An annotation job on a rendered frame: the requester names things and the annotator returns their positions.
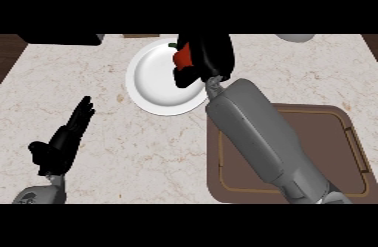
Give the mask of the white round plate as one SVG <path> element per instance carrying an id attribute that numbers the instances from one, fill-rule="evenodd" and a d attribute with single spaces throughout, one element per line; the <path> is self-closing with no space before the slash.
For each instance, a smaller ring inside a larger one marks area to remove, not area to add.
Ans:
<path id="1" fill-rule="evenodd" d="M 166 38 L 148 44 L 135 55 L 126 73 L 131 99 L 142 110 L 154 115 L 176 116 L 194 110 L 206 101 L 206 85 L 197 80 L 187 88 L 175 82 L 172 44 Z"/>

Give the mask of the pale grey rounded object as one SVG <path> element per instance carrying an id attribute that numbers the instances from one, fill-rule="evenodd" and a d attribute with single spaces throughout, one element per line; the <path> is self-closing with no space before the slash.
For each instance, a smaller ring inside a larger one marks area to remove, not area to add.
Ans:
<path id="1" fill-rule="evenodd" d="M 289 42 L 305 43 L 314 39 L 315 35 L 314 34 L 278 34 L 278 37 Z"/>

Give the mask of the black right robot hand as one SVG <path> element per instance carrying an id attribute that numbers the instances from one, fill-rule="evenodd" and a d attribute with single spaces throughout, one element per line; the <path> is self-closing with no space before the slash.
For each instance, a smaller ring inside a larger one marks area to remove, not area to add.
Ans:
<path id="1" fill-rule="evenodd" d="M 235 68 L 235 54 L 231 36 L 228 34 L 181 34 L 178 37 L 176 52 L 190 44 L 193 66 L 178 70 L 175 65 L 173 76 L 179 88 L 187 88 L 197 80 L 207 82 L 212 77 L 231 79 Z"/>

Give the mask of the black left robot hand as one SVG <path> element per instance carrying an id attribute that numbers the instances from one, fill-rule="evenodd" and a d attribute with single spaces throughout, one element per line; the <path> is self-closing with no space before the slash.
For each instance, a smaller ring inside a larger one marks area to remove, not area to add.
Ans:
<path id="1" fill-rule="evenodd" d="M 60 127 L 51 141 L 48 143 L 41 141 L 30 143 L 29 150 L 33 155 L 33 163 L 41 166 L 41 176 L 61 176 L 72 169 L 95 112 L 92 98 L 85 96 L 67 124 Z"/>

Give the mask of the red bell pepper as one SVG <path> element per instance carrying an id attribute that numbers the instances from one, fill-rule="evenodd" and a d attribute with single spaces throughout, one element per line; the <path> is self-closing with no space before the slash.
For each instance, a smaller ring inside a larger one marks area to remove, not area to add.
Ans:
<path id="1" fill-rule="evenodd" d="M 190 44 L 185 44 L 184 48 L 173 55 L 173 62 L 178 70 L 193 66 L 191 48 Z"/>

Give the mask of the black appliance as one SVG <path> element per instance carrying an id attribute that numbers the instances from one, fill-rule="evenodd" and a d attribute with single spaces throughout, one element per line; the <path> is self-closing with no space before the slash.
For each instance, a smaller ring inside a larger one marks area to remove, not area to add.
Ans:
<path id="1" fill-rule="evenodd" d="M 30 44 L 100 46 L 104 34 L 20 34 Z"/>

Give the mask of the brown rectangular tray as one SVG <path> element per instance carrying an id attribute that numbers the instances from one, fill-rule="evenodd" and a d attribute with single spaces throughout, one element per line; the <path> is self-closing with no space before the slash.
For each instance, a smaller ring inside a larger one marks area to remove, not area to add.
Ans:
<path id="1" fill-rule="evenodd" d="M 378 204 L 378 181 L 346 112 L 336 106 L 277 104 L 321 172 L 357 204 Z M 287 202 L 278 188 L 265 183 L 231 140 L 207 124 L 207 186 L 225 203 Z"/>

